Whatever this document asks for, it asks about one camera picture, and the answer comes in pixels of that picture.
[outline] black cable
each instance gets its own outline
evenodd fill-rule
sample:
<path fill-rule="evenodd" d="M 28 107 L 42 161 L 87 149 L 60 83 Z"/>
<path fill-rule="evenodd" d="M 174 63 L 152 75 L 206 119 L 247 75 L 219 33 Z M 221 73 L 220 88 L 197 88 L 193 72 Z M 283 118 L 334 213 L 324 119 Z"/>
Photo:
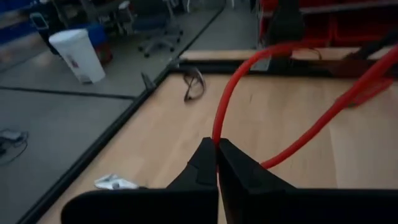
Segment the black cable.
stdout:
<path fill-rule="evenodd" d="M 184 73 L 183 75 L 184 82 L 188 85 L 187 92 L 185 93 L 184 96 L 184 102 L 192 101 L 192 100 L 197 100 L 203 96 L 206 92 L 206 83 L 205 79 L 203 78 L 203 75 L 199 72 L 199 70 L 196 67 L 188 69 L 187 72 Z M 190 92 L 193 86 L 200 84 L 201 86 L 201 92 L 197 96 L 191 96 Z"/>
<path fill-rule="evenodd" d="M 13 162 L 14 160 L 16 160 L 19 156 L 21 156 L 22 153 L 25 152 L 25 150 L 26 150 L 27 147 L 28 147 L 27 140 L 28 140 L 28 138 L 29 138 L 29 132 L 24 131 L 24 132 L 22 132 L 22 135 L 23 135 L 24 137 L 23 137 L 22 140 L 20 140 L 20 141 L 17 141 L 17 142 L 14 142 L 14 143 L 7 142 L 7 141 L 3 141 L 3 142 L 0 144 L 0 148 L 5 149 L 5 150 L 7 150 L 7 151 L 10 150 L 10 148 L 17 149 L 17 148 L 21 147 L 23 144 L 25 144 L 25 146 L 24 146 L 24 148 L 23 148 L 23 150 L 22 150 L 21 152 L 19 152 L 16 156 L 12 157 L 11 159 L 7 160 L 6 162 L 0 163 L 0 166 L 6 166 L 6 165 L 12 163 L 12 162 Z"/>

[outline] wooden table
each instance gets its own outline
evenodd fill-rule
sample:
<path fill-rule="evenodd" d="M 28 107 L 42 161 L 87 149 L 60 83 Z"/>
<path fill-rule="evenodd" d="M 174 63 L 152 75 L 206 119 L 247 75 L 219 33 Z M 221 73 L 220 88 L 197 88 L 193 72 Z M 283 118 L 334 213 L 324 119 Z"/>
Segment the wooden table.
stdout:
<path fill-rule="evenodd" d="M 211 135 L 230 76 L 205 75 L 207 92 L 185 104 L 181 75 L 170 75 L 139 108 L 39 223 L 60 223 L 72 197 L 94 190 L 114 173 L 148 187 L 167 186 L 201 139 Z M 223 137 L 257 161 L 289 146 L 353 81 L 244 77 L 224 122 Z M 312 141 L 271 171 L 296 187 L 398 188 L 398 87 L 356 109 L 342 111 Z M 225 223 L 220 210 L 219 223 Z"/>

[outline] red wire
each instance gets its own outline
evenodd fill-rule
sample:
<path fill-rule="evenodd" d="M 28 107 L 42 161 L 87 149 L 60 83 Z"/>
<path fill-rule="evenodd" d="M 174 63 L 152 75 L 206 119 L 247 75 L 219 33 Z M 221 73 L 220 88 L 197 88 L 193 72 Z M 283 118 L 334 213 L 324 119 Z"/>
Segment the red wire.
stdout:
<path fill-rule="evenodd" d="M 228 107 L 229 99 L 231 98 L 232 92 L 238 83 L 239 79 L 246 74 L 246 72 L 254 65 L 258 60 L 270 57 L 271 55 L 289 54 L 293 49 L 297 48 L 309 48 L 308 44 L 303 43 L 287 43 L 271 46 L 260 52 L 254 54 L 249 60 L 245 61 L 232 75 L 231 79 L 225 86 L 223 95 L 218 105 L 216 118 L 213 124 L 213 141 L 216 146 L 219 145 L 221 139 L 221 131 L 223 128 L 223 122 L 225 118 L 226 109 Z M 320 130 L 334 118 L 345 106 L 347 106 L 355 97 L 363 92 L 374 80 L 381 78 L 391 65 L 398 61 L 398 46 L 391 49 L 382 59 L 378 60 L 355 84 L 342 96 L 340 96 L 335 103 L 323 114 L 320 119 L 306 131 L 298 140 L 296 140 L 287 149 L 276 155 L 275 157 L 262 162 L 261 165 L 269 169 L 271 167 L 280 164 L 285 159 L 289 158 L 292 154 L 297 152 L 302 146 L 309 142 Z"/>

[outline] office chair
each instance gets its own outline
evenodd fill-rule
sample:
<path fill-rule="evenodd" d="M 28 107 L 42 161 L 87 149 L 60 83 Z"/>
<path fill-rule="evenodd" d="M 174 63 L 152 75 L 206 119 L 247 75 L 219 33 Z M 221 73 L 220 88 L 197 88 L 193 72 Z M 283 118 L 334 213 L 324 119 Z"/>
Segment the office chair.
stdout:
<path fill-rule="evenodd" d="M 149 53 L 160 45 L 173 52 L 183 30 L 175 18 L 170 0 L 133 0 L 132 8 L 135 13 L 132 25 L 134 32 L 152 34 L 139 44 L 138 50 L 145 57 L 149 57 Z"/>

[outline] red storage bin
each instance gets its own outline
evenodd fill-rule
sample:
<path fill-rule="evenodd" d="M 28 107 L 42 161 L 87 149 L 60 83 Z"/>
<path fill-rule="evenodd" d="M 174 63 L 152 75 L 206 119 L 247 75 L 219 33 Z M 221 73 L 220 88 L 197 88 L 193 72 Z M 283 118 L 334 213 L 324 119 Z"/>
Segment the red storage bin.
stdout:
<path fill-rule="evenodd" d="M 341 0 L 341 3 L 359 3 L 359 2 L 368 2 L 368 1 L 378 1 L 378 0 Z"/>
<path fill-rule="evenodd" d="M 94 46 L 94 50 L 102 65 L 106 65 L 112 61 L 113 54 L 107 42 L 103 42 L 102 44 Z"/>
<path fill-rule="evenodd" d="M 300 0 L 300 7 L 328 6 L 339 3 L 339 0 Z M 273 11 L 278 6 L 278 0 L 261 0 L 261 6 L 263 11 Z"/>
<path fill-rule="evenodd" d="M 329 6 L 339 3 L 339 0 L 300 0 L 300 7 Z"/>
<path fill-rule="evenodd" d="M 261 8 L 264 12 L 273 11 L 278 6 L 278 0 L 261 0 Z"/>
<path fill-rule="evenodd" d="M 329 46 L 333 38 L 332 21 L 329 14 L 312 14 L 304 16 L 303 41 L 314 47 Z"/>
<path fill-rule="evenodd" d="M 398 7 L 339 12 L 334 15 L 333 45 L 361 46 L 378 40 L 398 25 Z"/>

